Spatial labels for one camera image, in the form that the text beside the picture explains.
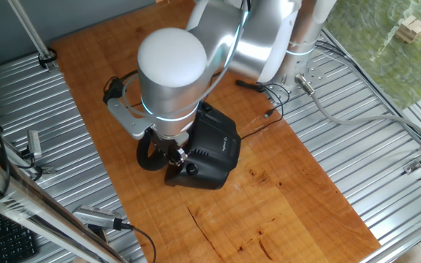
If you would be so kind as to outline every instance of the wooden table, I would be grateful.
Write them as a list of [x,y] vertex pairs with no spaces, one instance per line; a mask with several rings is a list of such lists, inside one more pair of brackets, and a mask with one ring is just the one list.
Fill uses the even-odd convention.
[[[137,68],[137,49],[151,32],[184,28],[193,6],[162,2],[52,45],[126,214],[153,238],[158,262],[358,262],[369,255],[378,241],[285,121],[242,142],[238,166],[218,191],[166,186],[164,169],[139,168],[137,141],[108,112],[102,88]],[[208,101],[244,136],[280,115],[264,119],[271,103],[235,86],[237,77],[228,74]],[[152,260],[150,244],[137,237]]]

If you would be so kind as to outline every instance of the robotic arm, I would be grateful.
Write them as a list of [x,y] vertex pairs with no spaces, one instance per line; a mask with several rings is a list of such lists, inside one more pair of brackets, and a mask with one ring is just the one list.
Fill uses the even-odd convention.
[[[139,165],[157,170],[169,164],[165,183],[171,186],[221,188],[238,162],[240,137],[235,123],[202,99],[227,70],[260,83],[295,83],[294,77],[287,78],[303,75],[308,65],[301,66],[301,53],[290,50],[312,50],[334,3],[253,0],[246,11],[221,0],[202,0],[186,30],[164,28],[149,35],[138,51],[137,76],[125,86],[111,85],[104,96],[109,111],[140,141]],[[294,37],[302,42],[296,43]],[[220,69],[218,79],[206,90]],[[145,112],[130,107],[124,96],[136,78]],[[155,150],[149,156],[151,142]]]

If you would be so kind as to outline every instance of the corrugated metal panel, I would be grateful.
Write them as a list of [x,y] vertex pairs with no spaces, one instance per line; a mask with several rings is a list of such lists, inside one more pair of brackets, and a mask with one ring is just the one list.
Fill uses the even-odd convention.
[[[28,129],[39,131],[41,167],[55,167],[56,175],[39,185],[72,211],[93,205],[126,214],[100,160],[83,119],[59,71],[43,69],[37,56],[0,66],[0,124],[4,138],[18,150],[27,146]],[[110,245],[126,259],[145,262],[134,232],[111,230]],[[71,262],[74,255],[38,237],[39,254],[27,262]]]

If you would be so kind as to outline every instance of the black keyboard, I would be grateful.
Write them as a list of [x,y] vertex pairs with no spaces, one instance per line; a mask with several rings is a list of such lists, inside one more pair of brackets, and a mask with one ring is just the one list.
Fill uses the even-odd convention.
[[0,215],[0,263],[18,263],[37,255],[34,233]]

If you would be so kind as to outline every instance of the metal rod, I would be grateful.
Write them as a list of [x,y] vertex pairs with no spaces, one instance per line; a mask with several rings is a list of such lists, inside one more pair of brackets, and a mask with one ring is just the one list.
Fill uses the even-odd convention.
[[[13,221],[23,223],[25,218],[32,215],[37,215],[44,221],[48,222],[52,227],[58,231],[63,232],[65,235],[75,240],[81,246],[94,252],[107,262],[126,262],[116,251],[114,251],[108,244],[97,237],[92,232],[88,231],[72,214],[64,209],[63,214],[58,210],[54,210],[51,204],[55,202],[52,198],[47,197],[47,194],[32,180],[28,179],[24,174],[19,174],[19,170],[13,167],[14,176],[10,181],[5,198],[0,199],[0,204],[6,208],[0,212]],[[6,180],[6,172],[0,168],[0,190]],[[78,254],[78,249],[73,248],[72,244],[64,242],[63,247],[70,250],[72,253],[80,257],[86,257],[85,254]]]
[[19,0],[7,0],[7,1],[11,5],[12,10],[14,10],[14,13],[18,16],[20,23],[22,23],[22,26],[27,31],[27,34],[29,35],[32,42],[34,43],[35,48],[38,50],[38,52],[42,55],[43,58],[50,58],[51,57],[50,51],[47,49],[47,47],[43,43],[43,40],[38,35],[37,30],[35,30],[34,25],[30,21],[30,18],[28,17],[22,4],[20,4],[20,1]]
[[421,226],[402,232],[393,240],[385,243],[360,263],[394,262],[399,256],[421,241]]
[[[11,217],[7,215],[7,211],[8,207],[3,202],[0,202],[0,214],[5,215],[6,217],[11,218],[13,221],[15,221],[16,218],[14,216]],[[73,254],[79,256],[80,258],[85,259],[88,262],[101,262],[95,254],[92,254],[90,251],[83,250],[81,246],[74,244],[71,240],[66,239],[62,235],[57,235],[51,232],[47,229],[46,226],[33,222],[30,218],[19,217],[18,219],[18,224],[36,232],[38,235],[42,235],[51,242],[61,246],[62,248],[67,249]]]

